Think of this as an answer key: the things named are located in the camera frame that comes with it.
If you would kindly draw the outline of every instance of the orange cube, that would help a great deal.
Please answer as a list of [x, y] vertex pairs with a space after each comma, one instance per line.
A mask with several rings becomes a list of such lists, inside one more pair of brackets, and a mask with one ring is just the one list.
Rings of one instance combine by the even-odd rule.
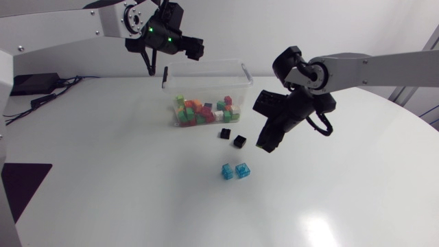
[[201, 112], [201, 109], [203, 108], [203, 105], [201, 104], [201, 101], [198, 99], [192, 100], [193, 103], [193, 109], [196, 113]]

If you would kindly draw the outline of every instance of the black floor mat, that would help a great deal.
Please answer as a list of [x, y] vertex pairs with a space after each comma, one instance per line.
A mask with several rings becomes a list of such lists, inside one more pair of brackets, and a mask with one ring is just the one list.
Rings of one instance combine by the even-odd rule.
[[5, 163], [1, 178], [15, 223], [51, 168], [52, 164]]

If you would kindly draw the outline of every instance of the green cube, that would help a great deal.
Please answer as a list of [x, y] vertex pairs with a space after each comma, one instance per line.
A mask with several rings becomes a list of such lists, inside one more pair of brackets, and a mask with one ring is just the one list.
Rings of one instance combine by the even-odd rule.
[[226, 110], [226, 102], [218, 101], [217, 102], [217, 109], [218, 110]]
[[182, 110], [182, 111], [179, 111], [178, 112], [178, 119], [180, 120], [180, 122], [182, 122], [182, 123], [186, 123], [188, 120], [187, 120], [187, 117], [186, 117], [186, 115], [185, 115], [185, 112]]
[[195, 119], [197, 120], [197, 124], [204, 124], [206, 119], [202, 115], [196, 115]]
[[193, 112], [192, 108], [186, 108], [186, 116], [189, 121], [191, 121], [195, 117], [195, 113]]
[[185, 98], [183, 97], [183, 95], [177, 95], [176, 99], [179, 106], [185, 107]]
[[230, 120], [232, 119], [232, 115], [228, 110], [224, 111], [224, 123], [228, 123], [230, 122]]
[[232, 115], [232, 120], [238, 120], [238, 119], [239, 119], [239, 114]]

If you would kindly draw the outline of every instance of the blue translucent cube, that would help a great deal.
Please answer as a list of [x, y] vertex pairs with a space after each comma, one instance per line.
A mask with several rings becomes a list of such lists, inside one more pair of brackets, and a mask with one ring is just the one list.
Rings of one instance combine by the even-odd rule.
[[248, 169], [247, 164], [242, 163], [236, 166], [236, 172], [238, 173], [239, 178], [243, 178], [245, 176], [250, 175], [250, 169]]
[[222, 166], [221, 173], [226, 180], [233, 178], [233, 170], [230, 168], [228, 163]]

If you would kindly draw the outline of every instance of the white cube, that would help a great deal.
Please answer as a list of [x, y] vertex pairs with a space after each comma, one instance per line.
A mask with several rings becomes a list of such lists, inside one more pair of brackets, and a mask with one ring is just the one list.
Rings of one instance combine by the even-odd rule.
[[222, 110], [215, 111], [213, 114], [215, 115], [216, 121], [223, 121], [224, 120], [224, 112]]
[[230, 106], [230, 111], [232, 114], [241, 114], [241, 109], [239, 106]]

